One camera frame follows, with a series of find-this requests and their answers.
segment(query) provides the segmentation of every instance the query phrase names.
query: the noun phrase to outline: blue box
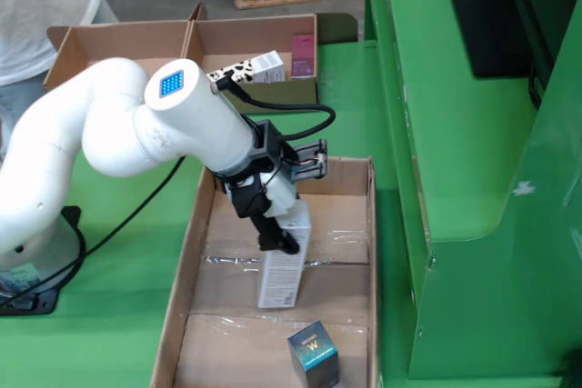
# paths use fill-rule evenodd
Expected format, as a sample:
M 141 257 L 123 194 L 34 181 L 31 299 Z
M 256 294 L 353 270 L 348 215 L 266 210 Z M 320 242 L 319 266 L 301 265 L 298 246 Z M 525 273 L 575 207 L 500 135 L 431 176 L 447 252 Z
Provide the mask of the blue box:
M 288 339 L 294 366 L 308 388 L 339 382 L 339 357 L 323 324 L 315 322 Z

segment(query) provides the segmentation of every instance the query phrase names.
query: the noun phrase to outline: white t-shirt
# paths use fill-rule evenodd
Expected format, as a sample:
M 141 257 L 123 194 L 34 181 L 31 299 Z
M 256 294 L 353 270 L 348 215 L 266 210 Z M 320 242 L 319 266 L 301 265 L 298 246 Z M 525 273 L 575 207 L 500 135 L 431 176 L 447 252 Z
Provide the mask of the white t-shirt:
M 0 85 L 48 70 L 55 49 L 46 37 L 53 25 L 93 22 L 101 0 L 0 0 Z

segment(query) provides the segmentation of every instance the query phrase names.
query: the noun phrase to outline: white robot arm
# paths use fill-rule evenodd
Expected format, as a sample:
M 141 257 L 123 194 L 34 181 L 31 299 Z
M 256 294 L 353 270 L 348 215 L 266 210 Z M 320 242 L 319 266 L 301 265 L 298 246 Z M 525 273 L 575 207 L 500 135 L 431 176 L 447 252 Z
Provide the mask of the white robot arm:
M 225 99 L 219 88 L 245 94 L 229 77 L 217 84 L 186 59 L 149 79 L 137 63 L 111 58 L 33 104 L 0 171 L 0 270 L 17 262 L 15 249 L 30 246 L 38 257 L 55 238 L 81 146 L 87 161 L 111 176 L 194 155 L 225 184 L 238 215 L 253 220 L 262 250 L 296 253 L 273 217 L 295 203 L 296 180 L 326 174 L 326 144 L 297 152 L 270 122 L 250 122 Z

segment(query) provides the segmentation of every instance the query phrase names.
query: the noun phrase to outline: blue led panel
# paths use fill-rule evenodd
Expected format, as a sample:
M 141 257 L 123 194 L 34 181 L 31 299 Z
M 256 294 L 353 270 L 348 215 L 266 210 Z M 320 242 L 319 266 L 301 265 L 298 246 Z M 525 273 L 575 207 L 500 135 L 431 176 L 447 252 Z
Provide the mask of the blue led panel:
M 160 97 L 166 97 L 184 87 L 184 70 L 172 73 L 160 81 Z

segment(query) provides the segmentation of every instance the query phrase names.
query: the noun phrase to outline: open cardboard box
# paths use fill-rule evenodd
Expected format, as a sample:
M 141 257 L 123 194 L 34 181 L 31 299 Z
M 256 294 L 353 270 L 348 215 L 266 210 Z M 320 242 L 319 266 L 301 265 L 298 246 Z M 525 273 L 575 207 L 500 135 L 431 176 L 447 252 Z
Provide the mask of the open cardboard box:
M 58 51 L 45 79 L 51 91 L 90 65 L 121 56 L 138 62 L 149 75 L 177 58 L 190 58 L 206 73 L 277 50 L 286 68 L 285 82 L 243 85 L 256 100 L 278 104 L 317 103 L 317 77 L 290 79 L 294 35 L 314 34 L 317 45 L 357 40 L 351 15 L 290 15 L 237 20 L 207 20 L 203 4 L 188 20 L 54 26 L 47 35 Z M 226 93 L 245 114 L 277 110 L 245 104 Z
M 49 27 L 46 34 L 58 53 L 46 75 L 45 90 L 117 56 L 133 59 L 152 75 L 162 65 L 184 57 L 191 24 L 204 19 L 206 7 L 198 4 L 188 20 Z
M 257 258 L 263 256 L 256 230 L 236 216 L 205 169 L 151 388 L 301 387 L 286 339 L 316 320 L 339 352 L 338 386 L 376 386 L 374 167 L 365 159 L 330 158 L 328 163 L 325 178 L 299 183 L 313 231 L 296 307 L 290 309 L 257 307 Z

